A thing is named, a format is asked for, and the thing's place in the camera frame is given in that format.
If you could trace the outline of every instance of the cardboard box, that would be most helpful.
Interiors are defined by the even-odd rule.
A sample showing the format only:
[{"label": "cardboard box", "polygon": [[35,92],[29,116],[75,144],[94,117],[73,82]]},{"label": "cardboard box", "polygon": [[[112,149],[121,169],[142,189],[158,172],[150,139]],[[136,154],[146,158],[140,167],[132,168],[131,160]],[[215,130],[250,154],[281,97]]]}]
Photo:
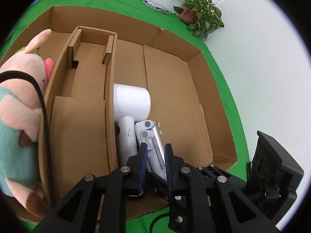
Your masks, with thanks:
[{"label": "cardboard box", "polygon": [[[236,150],[213,75],[192,44],[157,26],[102,9],[54,6],[39,16],[12,44],[3,64],[43,29],[54,32],[39,49],[55,68],[45,95],[50,122],[54,192],[59,200],[83,176],[106,175],[118,168],[113,84],[146,88],[149,119],[161,123],[164,143],[194,166],[228,170]],[[41,183],[49,190],[47,158],[39,131]],[[18,216],[33,222],[15,199]],[[128,198],[127,219],[167,206],[146,187]]]}]

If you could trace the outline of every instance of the green backdrop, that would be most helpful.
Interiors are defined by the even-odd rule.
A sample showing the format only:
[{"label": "green backdrop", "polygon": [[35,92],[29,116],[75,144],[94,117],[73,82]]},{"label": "green backdrop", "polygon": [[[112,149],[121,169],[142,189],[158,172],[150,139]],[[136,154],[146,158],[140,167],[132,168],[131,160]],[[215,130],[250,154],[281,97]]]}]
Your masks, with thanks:
[{"label": "green backdrop", "polygon": [[[39,2],[33,4],[16,24],[12,38],[0,51],[0,57],[4,55],[13,41],[32,21],[53,5],[88,6],[114,11],[157,25],[160,28],[165,28],[201,49],[217,83],[237,150],[238,162],[232,169],[229,170],[229,172],[246,180],[245,167],[246,163],[249,161],[248,149],[240,116],[229,87],[207,46],[199,37],[192,36],[192,32],[187,30],[187,26],[184,25],[175,14],[164,15],[160,12],[152,11],[150,8],[145,6],[141,0],[40,0]],[[147,233],[149,232],[149,225],[151,221],[156,216],[167,212],[168,208],[128,221],[126,223],[127,232]],[[35,227],[32,223],[24,221],[23,223],[29,230]],[[154,232],[172,232],[167,228],[167,224],[168,217],[161,219],[158,223],[156,223]]]}]

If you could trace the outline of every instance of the pink plush pig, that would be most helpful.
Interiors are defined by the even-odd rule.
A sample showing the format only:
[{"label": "pink plush pig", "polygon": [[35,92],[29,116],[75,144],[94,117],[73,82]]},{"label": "pink plush pig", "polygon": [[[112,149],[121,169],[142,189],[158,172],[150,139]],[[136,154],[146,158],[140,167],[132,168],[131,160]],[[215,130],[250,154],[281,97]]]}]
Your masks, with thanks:
[{"label": "pink plush pig", "polygon": [[[47,29],[35,36],[0,67],[0,73],[15,70],[30,74],[44,95],[54,62],[50,58],[43,60],[37,48],[51,33]],[[41,113],[39,97],[31,83],[21,79],[0,83],[0,188],[40,218],[49,210],[39,185],[36,142]]]}]

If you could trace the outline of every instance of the pink nose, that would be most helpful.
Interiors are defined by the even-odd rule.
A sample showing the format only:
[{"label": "pink nose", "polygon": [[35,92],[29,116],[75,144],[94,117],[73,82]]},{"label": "pink nose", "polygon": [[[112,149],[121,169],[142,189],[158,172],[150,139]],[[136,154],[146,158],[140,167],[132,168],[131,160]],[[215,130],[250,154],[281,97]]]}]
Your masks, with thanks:
[{"label": "pink nose", "polygon": [[51,58],[47,58],[44,61],[46,78],[49,80],[54,68],[54,61]]}]

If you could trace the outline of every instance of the teal plush fabric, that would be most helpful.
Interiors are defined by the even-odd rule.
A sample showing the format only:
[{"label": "teal plush fabric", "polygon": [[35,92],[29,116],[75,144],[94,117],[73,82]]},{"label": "teal plush fabric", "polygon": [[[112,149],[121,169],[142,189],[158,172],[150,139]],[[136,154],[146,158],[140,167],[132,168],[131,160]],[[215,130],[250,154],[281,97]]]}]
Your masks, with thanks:
[{"label": "teal plush fabric", "polygon": [[[12,95],[7,88],[0,87],[0,101],[5,95]],[[13,196],[5,177],[34,189],[39,181],[38,149],[35,143],[21,147],[21,131],[14,130],[0,120],[0,188],[6,195]]]}]

